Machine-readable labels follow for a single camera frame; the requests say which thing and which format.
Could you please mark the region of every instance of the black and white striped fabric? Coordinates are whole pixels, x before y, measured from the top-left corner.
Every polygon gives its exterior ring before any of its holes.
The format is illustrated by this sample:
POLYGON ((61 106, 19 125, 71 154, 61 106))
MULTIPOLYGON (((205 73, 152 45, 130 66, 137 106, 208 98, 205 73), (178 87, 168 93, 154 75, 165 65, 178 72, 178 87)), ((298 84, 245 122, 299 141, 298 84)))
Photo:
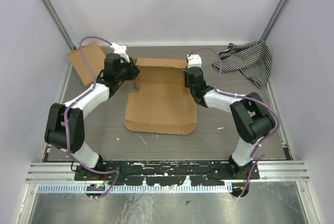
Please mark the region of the black and white striped fabric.
MULTIPOLYGON (((239 71, 246 79, 252 80, 258 88, 264 87, 270 76, 272 56, 264 41, 253 41, 245 45, 229 44, 229 48, 219 53, 222 72, 239 71)), ((212 66, 219 70, 219 62, 212 66)))

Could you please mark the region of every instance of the cardboard box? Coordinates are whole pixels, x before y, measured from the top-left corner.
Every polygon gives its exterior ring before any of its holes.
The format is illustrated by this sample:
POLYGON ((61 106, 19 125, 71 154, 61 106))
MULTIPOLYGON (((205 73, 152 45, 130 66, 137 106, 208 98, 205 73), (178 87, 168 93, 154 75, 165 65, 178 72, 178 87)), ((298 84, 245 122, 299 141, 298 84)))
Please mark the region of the cardboard box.
POLYGON ((186 60, 138 58, 139 92, 128 97, 124 125, 136 132, 190 134, 197 126, 197 104, 184 86, 186 60))
MULTIPOLYGON (((100 46, 96 42, 83 46, 82 51, 90 67, 92 68, 95 77, 97 77, 100 71, 104 69, 104 52, 101 50, 100 46)), ((85 64, 85 61, 82 58, 79 49, 70 52, 67 56, 71 61, 74 69, 77 71, 80 79, 82 80, 82 83, 85 86, 93 83, 93 77, 89 72, 87 65, 85 64)))

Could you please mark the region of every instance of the purple cable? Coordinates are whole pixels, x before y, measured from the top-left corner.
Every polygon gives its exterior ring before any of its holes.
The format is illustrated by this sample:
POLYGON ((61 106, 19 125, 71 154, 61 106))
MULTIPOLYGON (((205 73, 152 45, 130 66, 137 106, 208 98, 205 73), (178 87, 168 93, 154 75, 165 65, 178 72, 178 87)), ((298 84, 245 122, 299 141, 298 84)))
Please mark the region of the purple cable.
MULTIPOLYGON (((84 37, 82 40, 80 40, 79 42, 79 50, 80 50, 80 53, 81 53, 81 56, 85 62, 85 64, 87 65, 88 67, 88 70, 89 72, 91 73, 93 79, 94 79, 94 83, 93 83, 93 86, 91 89, 87 90, 83 95, 81 95, 76 101, 72 102, 66 109, 65 109, 65 112, 64 112, 64 123, 65 123, 65 132, 66 132, 66 143, 67 143, 67 147, 66 147, 66 154, 72 159, 74 160, 74 162, 77 162, 79 163, 82 167, 84 167, 85 169, 87 169, 88 171, 91 171, 93 173, 97 173, 97 174, 110 174, 110 173, 117 173, 116 175, 116 178, 115 180, 113 181, 113 183, 111 184, 111 187, 115 184, 117 178, 118 178, 118 175, 119 175, 119 171, 118 170, 111 170, 111 171, 107 171, 107 172, 101 172, 101 171, 98 171, 98 170, 95 170, 95 169, 92 169, 88 166, 86 166, 85 164, 82 164, 80 161, 78 161, 71 153, 70 153, 70 135, 69 135, 69 125, 68 125, 68 112, 69 110, 71 109, 71 107, 73 107, 77 102, 79 102, 82 98, 84 98, 85 96, 87 96, 88 94, 90 94, 95 86, 96 86, 96 77, 95 77, 95 74, 92 70, 92 68, 90 67, 85 55, 84 55, 84 52, 82 51, 82 43, 84 42, 84 40, 86 39, 98 39, 98 40, 102 40, 104 42, 106 42, 107 44, 109 45, 112 45, 112 43, 110 43, 108 40, 105 40, 103 38, 100 38, 100 37, 95 37, 95 36, 88 36, 88 37, 84 37)), ((110 190, 110 188, 104 192, 103 194, 101 194, 100 196, 104 196, 108 193, 108 191, 110 190)))
MULTIPOLYGON (((217 85, 218 85, 218 82, 219 82, 219 80, 220 80, 220 78, 221 78, 221 74, 223 73, 223 72, 222 72, 222 63, 221 63, 221 59, 219 58, 219 54, 218 54, 214 49, 212 49, 212 48, 199 48, 199 49, 197 49, 197 50, 191 52, 189 55, 192 55, 192 54, 194 54, 195 52, 197 52, 197 51, 199 51, 199 50, 202 50, 202 49, 210 50, 211 52, 213 52, 213 53, 216 55, 216 57, 217 57, 217 59, 218 59, 218 62, 219 62, 219 76, 218 76, 218 79, 216 80, 216 84, 215 84, 215 86, 213 87, 213 89, 215 90, 216 93, 218 93, 218 94, 220 94, 220 95, 225 95, 225 96, 228 96, 228 97, 232 97, 232 98, 246 99, 246 100, 250 100, 250 101, 256 102, 256 103, 260 104, 261 106, 265 107, 266 109, 268 109, 268 110, 272 113, 272 115, 274 115, 274 117, 276 118, 277 125, 276 125, 276 127, 274 128, 274 130, 271 131, 268 135, 266 135, 266 136, 263 137, 262 139, 260 139, 260 140, 258 141, 257 145, 255 146, 255 148, 253 149, 252 153, 250 154, 250 157, 251 157, 252 159, 254 159, 254 153, 255 153, 256 150, 259 148, 259 146, 261 145, 261 143, 262 143, 264 140, 266 140, 266 139, 268 139, 269 137, 271 137, 273 134, 275 134, 275 133, 279 130, 279 128, 280 128, 280 126, 281 126, 281 119, 280 119, 279 115, 278 115, 278 114, 277 114, 277 113, 276 113, 270 106, 268 106, 267 104, 263 103, 262 101, 259 101, 259 100, 257 100, 257 99, 253 99, 253 98, 248 97, 248 96, 237 95, 237 94, 232 94, 232 93, 228 93, 228 92, 224 92, 224 91, 220 91, 220 90, 218 90, 217 85)), ((245 185, 244 189, 242 190, 242 192, 241 192, 241 194, 240 194, 239 197, 242 197, 242 195, 244 194, 244 192, 245 192, 247 186, 249 185, 249 182, 250 182, 250 179, 251 179, 251 175, 252 175, 252 172, 253 172, 253 169, 254 169, 255 165, 256 165, 256 164, 259 162, 259 160, 262 159, 263 157, 264 157, 264 155, 260 156, 260 157, 257 158, 256 161, 253 163, 253 166, 252 166, 252 168, 250 169, 248 178, 247 178, 247 180, 246 180, 246 185, 245 185)))

